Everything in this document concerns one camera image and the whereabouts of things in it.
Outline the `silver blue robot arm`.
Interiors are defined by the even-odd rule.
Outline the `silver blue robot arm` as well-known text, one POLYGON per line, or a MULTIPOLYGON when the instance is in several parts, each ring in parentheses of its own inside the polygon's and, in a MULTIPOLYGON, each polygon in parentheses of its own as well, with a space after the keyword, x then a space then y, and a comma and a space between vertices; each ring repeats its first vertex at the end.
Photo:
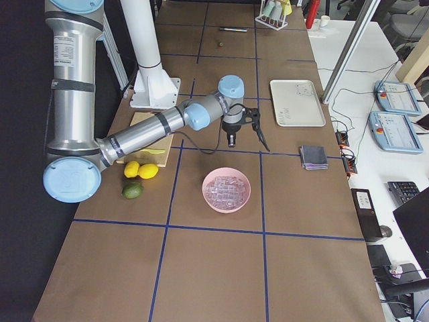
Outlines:
POLYGON ((135 109, 128 127, 105 138, 94 135, 96 42, 108 36, 102 1, 47 1, 45 20, 54 35, 54 137, 46 147, 45 191, 57 201, 79 203, 101 185, 101 173, 126 161, 175 131, 201 130, 222 119, 236 122, 245 93, 243 80, 223 76, 215 92, 178 102, 180 79, 168 76, 160 58, 148 1, 122 1, 121 8, 137 59, 135 109))

